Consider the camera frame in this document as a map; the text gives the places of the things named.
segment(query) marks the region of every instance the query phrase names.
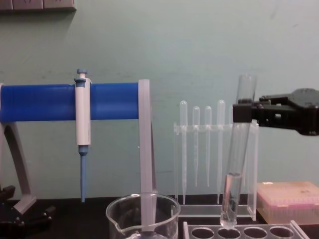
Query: wall outlet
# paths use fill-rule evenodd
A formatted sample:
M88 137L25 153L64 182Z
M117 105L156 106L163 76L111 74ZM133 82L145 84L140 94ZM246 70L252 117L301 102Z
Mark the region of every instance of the wall outlet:
M75 9L74 0L43 0L44 9Z
M13 0L13 10L43 9L43 0Z
M0 11L13 10L12 0L0 0Z

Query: blue pipette tip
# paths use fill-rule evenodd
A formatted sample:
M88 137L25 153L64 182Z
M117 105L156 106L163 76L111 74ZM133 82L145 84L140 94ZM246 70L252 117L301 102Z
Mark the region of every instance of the blue pipette tip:
M86 155L81 156L81 202L85 202L85 164Z

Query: blue pipette holder bar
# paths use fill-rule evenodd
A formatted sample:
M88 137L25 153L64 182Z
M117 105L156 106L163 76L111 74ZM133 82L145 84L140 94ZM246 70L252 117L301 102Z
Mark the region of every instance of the blue pipette holder bar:
M139 118L138 83L92 84L91 119ZM74 85L2 86L0 122L75 120Z

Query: micropipette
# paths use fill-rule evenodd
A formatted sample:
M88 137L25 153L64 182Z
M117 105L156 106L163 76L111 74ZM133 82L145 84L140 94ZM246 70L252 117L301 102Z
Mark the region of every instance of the micropipette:
M217 203L219 203L222 167L223 167L223 126L225 124L225 102L220 100L217 104L217 125L218 125L218 171L217 171Z
M197 187L198 175L198 131L200 124L200 109L198 106L193 108L193 127L194 127L194 170L195 170L195 187Z
M90 84L86 78L87 71L78 69L79 77L75 81L75 123L76 144L79 146L81 157L81 202L85 202L86 156L91 144L91 109L90 109Z
M187 187L187 102L181 101L179 105L179 120L181 126L181 157L182 157L182 190L183 204L185 204L186 187Z
M210 169L210 126L212 124L212 111L210 106L205 108L205 125L206 125L206 175L207 186L209 187L209 169Z

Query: glass test tube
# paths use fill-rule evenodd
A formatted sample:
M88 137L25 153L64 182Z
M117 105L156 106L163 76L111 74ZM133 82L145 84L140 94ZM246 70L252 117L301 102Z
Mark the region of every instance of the glass test tube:
M256 81L257 78L252 75L240 76L236 103L253 102ZM220 214L220 224L226 229L233 228L237 224L237 210L249 127L250 123L233 123L232 127L223 205Z

